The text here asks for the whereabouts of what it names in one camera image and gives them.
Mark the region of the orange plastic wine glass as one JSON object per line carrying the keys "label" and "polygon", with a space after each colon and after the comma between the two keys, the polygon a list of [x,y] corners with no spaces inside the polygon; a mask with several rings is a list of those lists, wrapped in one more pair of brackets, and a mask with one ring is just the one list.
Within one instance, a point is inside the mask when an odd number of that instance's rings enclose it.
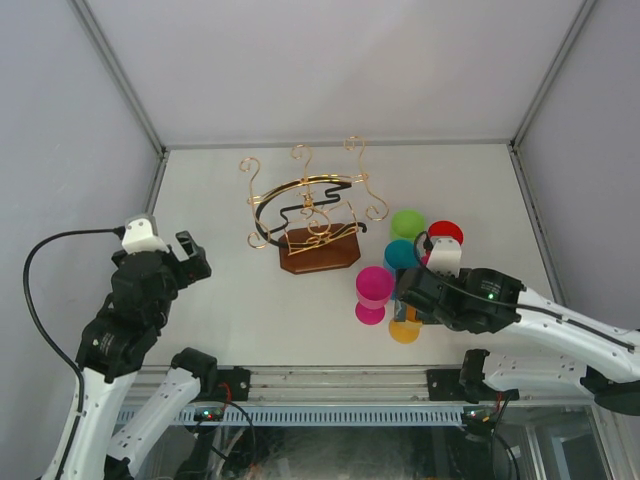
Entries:
{"label": "orange plastic wine glass", "polygon": [[418,317],[418,311],[407,304],[396,300],[394,302],[393,318],[389,323],[391,337],[400,344],[415,342],[423,326]]}

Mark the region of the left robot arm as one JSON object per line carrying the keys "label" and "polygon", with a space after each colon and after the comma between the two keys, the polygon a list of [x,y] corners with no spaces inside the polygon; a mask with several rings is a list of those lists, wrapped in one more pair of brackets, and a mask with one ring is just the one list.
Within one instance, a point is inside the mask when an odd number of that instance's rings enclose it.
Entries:
{"label": "left robot arm", "polygon": [[175,417],[219,387],[217,361],[194,348],[176,354],[156,392],[121,430],[118,415],[129,389],[167,324],[181,290],[212,274],[205,250],[189,232],[176,239],[180,260],[145,218],[117,227],[121,251],[111,291],[84,328],[74,359],[76,391],[46,479],[132,479]]}

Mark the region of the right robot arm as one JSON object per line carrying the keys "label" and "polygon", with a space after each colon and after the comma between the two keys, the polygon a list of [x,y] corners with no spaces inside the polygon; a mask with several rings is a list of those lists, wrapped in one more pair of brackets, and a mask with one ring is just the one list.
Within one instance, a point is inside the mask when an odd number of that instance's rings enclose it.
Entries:
{"label": "right robot arm", "polygon": [[467,351],[459,385],[472,403],[491,392],[520,395],[538,390],[585,395],[614,413],[639,413],[636,330],[586,317],[487,268],[463,269],[456,277],[426,267],[405,269],[397,278],[396,297],[451,331],[508,333],[555,350],[549,357]]}

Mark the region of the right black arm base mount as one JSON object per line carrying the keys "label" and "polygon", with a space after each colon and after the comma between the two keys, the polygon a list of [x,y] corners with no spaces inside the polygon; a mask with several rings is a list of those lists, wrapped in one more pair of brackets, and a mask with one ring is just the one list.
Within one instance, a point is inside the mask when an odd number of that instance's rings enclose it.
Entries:
{"label": "right black arm base mount", "polygon": [[426,371],[429,400],[433,402],[464,401],[460,368],[436,368]]}

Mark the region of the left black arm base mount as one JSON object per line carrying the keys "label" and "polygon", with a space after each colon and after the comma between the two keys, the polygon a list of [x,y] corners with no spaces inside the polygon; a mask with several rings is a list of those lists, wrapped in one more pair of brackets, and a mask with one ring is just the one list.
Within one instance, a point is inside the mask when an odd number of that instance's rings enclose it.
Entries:
{"label": "left black arm base mount", "polygon": [[214,395],[230,401],[247,401],[251,386],[251,371],[242,367],[225,368],[218,371]]}

